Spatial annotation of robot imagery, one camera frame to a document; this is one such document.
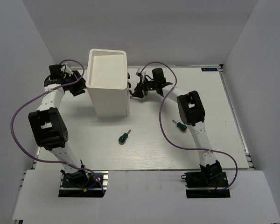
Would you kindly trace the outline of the white drawer cabinet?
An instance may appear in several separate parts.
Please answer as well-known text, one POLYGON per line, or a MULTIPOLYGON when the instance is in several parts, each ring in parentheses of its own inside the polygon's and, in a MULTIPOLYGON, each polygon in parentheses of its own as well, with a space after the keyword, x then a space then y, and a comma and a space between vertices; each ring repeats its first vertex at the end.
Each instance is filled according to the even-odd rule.
POLYGON ((130 95, 126 52, 91 49, 86 88, 98 117, 128 116, 130 95))

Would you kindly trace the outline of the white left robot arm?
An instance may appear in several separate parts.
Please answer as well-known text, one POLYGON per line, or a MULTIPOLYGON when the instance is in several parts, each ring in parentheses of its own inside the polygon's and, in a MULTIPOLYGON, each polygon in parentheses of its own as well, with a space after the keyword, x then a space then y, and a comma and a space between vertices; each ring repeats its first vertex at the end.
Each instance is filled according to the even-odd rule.
POLYGON ((89 174, 83 162, 78 159, 68 142, 69 134, 59 112, 61 100, 66 91, 73 96, 85 93, 85 80, 78 71, 72 71, 66 64, 49 66, 50 75, 44 81, 44 90, 48 93, 42 98, 40 106, 28 115, 28 120, 39 147, 52 153, 62 162, 63 177, 69 183, 82 187, 89 182, 89 174))

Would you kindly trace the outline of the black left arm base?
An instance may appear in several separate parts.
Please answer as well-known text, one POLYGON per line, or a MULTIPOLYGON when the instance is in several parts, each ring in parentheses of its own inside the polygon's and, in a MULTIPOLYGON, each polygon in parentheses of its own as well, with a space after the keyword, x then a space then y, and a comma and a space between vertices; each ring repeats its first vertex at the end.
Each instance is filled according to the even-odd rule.
POLYGON ((108 172, 87 172, 77 171, 65 173, 61 170, 62 178, 58 197, 73 198, 102 198, 107 190, 108 172))

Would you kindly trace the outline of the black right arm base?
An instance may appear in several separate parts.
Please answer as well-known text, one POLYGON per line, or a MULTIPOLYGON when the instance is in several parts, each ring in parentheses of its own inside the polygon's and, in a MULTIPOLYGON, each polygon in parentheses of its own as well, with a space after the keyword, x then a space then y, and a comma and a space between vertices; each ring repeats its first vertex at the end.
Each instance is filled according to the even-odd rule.
POLYGON ((207 182, 202 172, 187 172, 181 175, 185 181, 187 199, 230 198, 229 183, 225 172, 207 182))

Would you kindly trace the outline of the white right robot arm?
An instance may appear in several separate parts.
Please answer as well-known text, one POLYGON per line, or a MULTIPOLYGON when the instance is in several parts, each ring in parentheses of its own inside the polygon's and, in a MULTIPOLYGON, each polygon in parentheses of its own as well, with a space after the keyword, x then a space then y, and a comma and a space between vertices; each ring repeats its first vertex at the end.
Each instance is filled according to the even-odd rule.
POLYGON ((177 88, 176 84, 166 81, 161 68, 153 69, 152 74, 152 78, 147 78, 142 69, 137 70, 136 75, 140 77, 140 81, 132 96, 144 98, 149 91, 156 91, 162 97, 177 103, 182 124, 190 130, 196 150, 198 150, 201 169, 199 173, 187 173, 183 179, 187 181, 189 188, 195 186, 219 188, 222 167, 212 151, 205 130, 205 110, 198 92, 183 91, 177 88))

